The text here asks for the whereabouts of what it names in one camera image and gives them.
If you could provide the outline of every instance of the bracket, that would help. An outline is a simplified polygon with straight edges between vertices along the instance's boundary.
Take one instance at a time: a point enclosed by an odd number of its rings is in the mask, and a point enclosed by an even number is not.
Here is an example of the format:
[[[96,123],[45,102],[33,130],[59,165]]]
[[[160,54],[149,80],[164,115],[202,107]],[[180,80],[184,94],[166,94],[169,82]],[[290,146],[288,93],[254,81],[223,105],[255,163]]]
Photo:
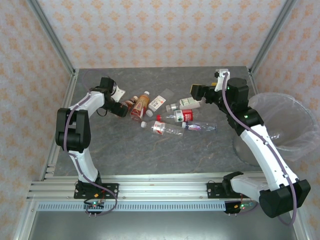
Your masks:
[[[118,183],[101,183],[102,187],[110,190],[118,198],[119,184]],[[99,187],[93,187],[90,183],[78,181],[75,184],[74,199],[114,199],[109,192],[101,194],[102,189]]]
[[[240,199],[241,194],[237,192],[230,192],[227,195],[223,184],[221,182],[208,182],[206,184],[206,192],[208,195],[208,199]]]

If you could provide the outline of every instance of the red label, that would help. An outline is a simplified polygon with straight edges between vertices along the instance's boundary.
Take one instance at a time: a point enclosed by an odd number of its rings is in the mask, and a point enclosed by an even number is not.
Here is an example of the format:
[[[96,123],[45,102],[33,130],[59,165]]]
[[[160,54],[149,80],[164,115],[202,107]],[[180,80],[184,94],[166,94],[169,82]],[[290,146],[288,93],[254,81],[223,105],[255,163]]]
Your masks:
[[[194,115],[192,113],[192,110],[182,110],[182,114],[183,114],[184,122],[191,122],[194,120]]]

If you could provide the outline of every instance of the clear plastic bottle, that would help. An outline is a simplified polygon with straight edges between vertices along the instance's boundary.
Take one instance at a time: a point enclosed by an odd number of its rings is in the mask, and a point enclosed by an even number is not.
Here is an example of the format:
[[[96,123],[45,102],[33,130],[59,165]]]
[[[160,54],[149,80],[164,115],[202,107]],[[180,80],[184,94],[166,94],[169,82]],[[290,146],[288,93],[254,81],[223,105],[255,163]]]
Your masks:
[[[174,93],[169,90],[165,89],[160,95],[158,95],[155,99],[153,99],[149,105],[148,110],[145,112],[149,117],[154,115],[154,112],[161,113],[164,109],[164,104],[166,101],[169,101],[174,96]]]
[[[149,92],[145,91],[144,94],[142,94],[138,101],[136,102],[134,108],[132,109],[132,112],[130,114],[132,120],[141,122],[144,114],[146,113],[146,110],[148,108],[149,103]]]
[[[193,97],[180,99],[177,103],[165,106],[166,112],[169,113],[174,110],[187,110],[200,108],[205,102],[200,100],[196,101]]]
[[[141,127],[151,133],[159,135],[183,136],[184,129],[180,126],[171,125],[160,121],[141,122]]]
[[[156,120],[159,122],[165,122],[168,124],[191,122],[194,119],[196,119],[198,115],[199,115],[198,109],[175,110],[171,112],[166,112],[161,115],[157,115]]]
[[[202,132],[216,132],[217,124],[213,122],[204,122],[204,121],[189,121],[183,122],[182,128],[192,131],[202,131]]]

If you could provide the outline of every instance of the patterned wallpaper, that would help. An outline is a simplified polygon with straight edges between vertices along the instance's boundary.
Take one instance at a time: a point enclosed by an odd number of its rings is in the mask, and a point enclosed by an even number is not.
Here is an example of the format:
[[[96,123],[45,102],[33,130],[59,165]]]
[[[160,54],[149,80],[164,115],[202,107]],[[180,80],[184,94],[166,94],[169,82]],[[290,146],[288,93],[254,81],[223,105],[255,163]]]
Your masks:
[[[320,2],[298,0],[283,26],[255,81],[259,92],[292,95],[311,109],[320,123]],[[308,179],[307,224],[320,236],[320,151],[311,153],[292,168]]]
[[[0,16],[0,239],[11,240],[69,74],[26,0],[0,1]]]
[[[285,0],[39,0],[75,68],[250,66]]]

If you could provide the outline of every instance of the gray marble surface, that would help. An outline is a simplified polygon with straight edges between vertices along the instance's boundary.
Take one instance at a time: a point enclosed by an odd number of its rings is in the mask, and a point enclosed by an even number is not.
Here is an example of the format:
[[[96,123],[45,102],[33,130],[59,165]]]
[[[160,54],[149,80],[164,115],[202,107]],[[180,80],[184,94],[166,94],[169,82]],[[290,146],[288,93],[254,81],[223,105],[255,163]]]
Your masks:
[[[219,67],[152,67],[108,68],[87,72],[81,69],[75,86],[72,104],[86,95],[82,79],[88,87],[98,86],[103,76],[110,76],[126,90],[121,101],[134,95],[150,92],[153,100],[164,89],[175,95],[168,104],[190,97],[192,84],[210,85],[216,82],[213,74]],[[247,68],[228,67],[231,77],[247,80],[249,97],[254,95]],[[185,132],[182,138],[152,134],[132,121],[130,116],[118,119],[111,113],[90,118],[91,143],[89,146],[95,167],[101,175],[184,174],[234,171],[261,171],[243,163],[234,152],[235,131],[228,125],[226,115],[214,104],[200,109],[200,121],[217,123],[216,133]],[[60,151],[55,176],[76,176],[72,160]]]

